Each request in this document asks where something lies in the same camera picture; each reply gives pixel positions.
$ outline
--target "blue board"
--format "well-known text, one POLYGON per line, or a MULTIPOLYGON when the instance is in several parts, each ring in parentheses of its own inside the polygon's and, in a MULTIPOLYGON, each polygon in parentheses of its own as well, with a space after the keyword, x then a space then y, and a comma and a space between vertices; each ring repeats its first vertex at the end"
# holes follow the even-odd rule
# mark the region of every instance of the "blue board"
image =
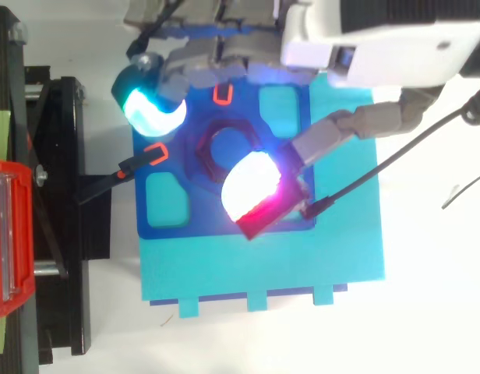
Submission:
MULTIPOLYGON (((325 76, 310 87, 312 122, 371 103, 369 91, 334 89, 325 76)), ((316 198, 338 191, 374 166, 373 141, 344 144, 314 167, 316 198)), ((141 177, 136 177, 137 185, 157 187, 148 175, 141 177)), ((199 298, 206 295, 246 293, 249 311, 256 311, 266 309, 268 290, 312 288, 315 305, 331 304, 333 284, 384 277, 378 179, 338 201, 310 230, 272 232, 252 242, 241 235, 141 238, 140 255, 143 300, 178 299, 181 317, 198 315, 199 298)))
MULTIPOLYGON (((166 142, 169 159, 136 172, 136 211, 141 238, 241 233, 221 204, 222 183, 210 179, 203 161, 196 155, 197 145, 211 123, 246 119, 265 150, 276 150, 287 141, 284 137, 294 136, 311 125, 308 87, 260 88, 240 79, 234 82, 233 100, 227 107, 214 103, 213 92, 213 89, 190 90, 186 98, 186 120, 174 138, 166 142)), ((138 154, 155 143, 155 139, 141 136, 135 130, 133 143, 134 152, 138 154)), ((235 130, 220 132, 211 147, 214 160, 226 170, 251 150, 246 138, 235 130)), ((314 195, 313 169, 305 170, 303 178, 314 195)), ((279 222, 268 231, 309 230, 314 224, 314 220, 295 217, 279 222)))

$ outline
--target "white surface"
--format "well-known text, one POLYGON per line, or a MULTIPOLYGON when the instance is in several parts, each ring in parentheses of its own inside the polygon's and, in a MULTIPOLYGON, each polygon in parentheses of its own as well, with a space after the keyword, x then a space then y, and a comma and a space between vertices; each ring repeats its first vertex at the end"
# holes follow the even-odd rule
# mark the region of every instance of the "white surface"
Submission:
POLYGON ((325 69, 332 50, 355 47, 348 71, 329 71, 335 84, 438 86, 460 72, 480 41, 480 21, 383 26, 343 34, 340 20, 340 0, 293 6, 284 31, 282 62, 325 69), (446 42, 448 48, 438 49, 446 42))
MULTIPOLYGON (((113 172, 132 154, 129 126, 110 97, 132 39, 120 24, 122 2, 6 4, 31 19, 26 63, 51 64, 53 77, 86 86, 87 168, 113 172)), ((452 82, 422 128, 477 85, 452 82)), ((418 132, 380 140, 379 159, 418 132)), ((448 125, 380 177, 386 281, 353 284, 331 307, 313 307, 310 296, 273 298, 271 311, 258 313, 244 312, 245 301, 208 302, 189 320, 177 306, 140 301, 134 186, 118 187, 113 259, 90 263, 93 345, 84 357, 55 351, 41 374, 480 373, 480 184, 440 209, 454 185, 478 175, 480 127, 448 125)))

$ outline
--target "red part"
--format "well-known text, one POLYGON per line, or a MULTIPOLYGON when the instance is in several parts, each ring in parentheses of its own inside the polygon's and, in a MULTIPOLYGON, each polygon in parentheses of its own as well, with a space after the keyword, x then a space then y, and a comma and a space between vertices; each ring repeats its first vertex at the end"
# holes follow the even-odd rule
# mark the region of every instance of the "red part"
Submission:
POLYGON ((0 161, 1 173, 14 176, 12 180, 12 250, 17 292, 13 293, 7 302, 3 301, 0 246, 0 318, 25 304, 35 291, 32 171, 22 164, 0 161))
POLYGON ((164 153, 164 156, 157 158, 156 160, 153 160, 150 162, 150 165, 156 166, 160 164, 163 161, 166 161, 169 158, 169 150, 163 143, 155 143, 152 144, 151 146, 148 146, 147 148, 144 149, 145 152, 148 152, 149 150, 154 150, 155 148, 160 147, 162 149, 162 152, 164 153))
POLYGON ((233 101, 233 85, 230 83, 228 84, 228 95, 226 98, 222 98, 219 97, 219 85, 217 84, 214 87, 214 95, 212 97, 212 100, 214 101, 214 103, 222 107, 231 104, 231 102, 233 101))

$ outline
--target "hexagonal nut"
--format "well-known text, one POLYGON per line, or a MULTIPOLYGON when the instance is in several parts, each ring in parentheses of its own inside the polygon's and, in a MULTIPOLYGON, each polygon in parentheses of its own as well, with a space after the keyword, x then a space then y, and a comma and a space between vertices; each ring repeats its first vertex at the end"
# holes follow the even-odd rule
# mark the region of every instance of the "hexagonal nut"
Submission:
POLYGON ((221 167, 214 160, 211 153, 214 137, 223 129, 236 129, 249 141, 253 149, 260 148, 260 140, 251 123, 245 119, 215 120, 208 130, 202 135, 196 147, 196 156, 207 170, 210 179, 216 183, 222 183, 228 176, 229 171, 221 167))

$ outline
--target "screw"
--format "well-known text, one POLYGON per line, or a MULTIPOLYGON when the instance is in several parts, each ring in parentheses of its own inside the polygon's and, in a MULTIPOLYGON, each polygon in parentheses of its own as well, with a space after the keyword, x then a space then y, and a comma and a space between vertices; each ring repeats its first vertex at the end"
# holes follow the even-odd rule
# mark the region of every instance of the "screw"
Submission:
POLYGON ((152 69, 152 58, 148 54, 143 54, 140 56, 136 56, 135 61, 133 62, 139 70, 143 72, 148 72, 152 69))
POLYGON ((20 47, 29 41, 29 31, 23 22, 16 22, 9 31, 9 39, 20 47))
POLYGON ((38 187, 42 187, 44 182, 48 179, 48 172, 44 170, 43 165, 36 167, 36 184, 38 187))
POLYGON ((78 86, 76 88, 76 93, 77 93, 77 98, 81 101, 84 102, 86 100, 86 87, 84 86, 78 86))
POLYGON ((440 51, 445 51, 449 47, 451 47, 451 43, 449 41, 443 41, 439 43, 439 45, 437 46, 437 49, 439 49, 440 51))

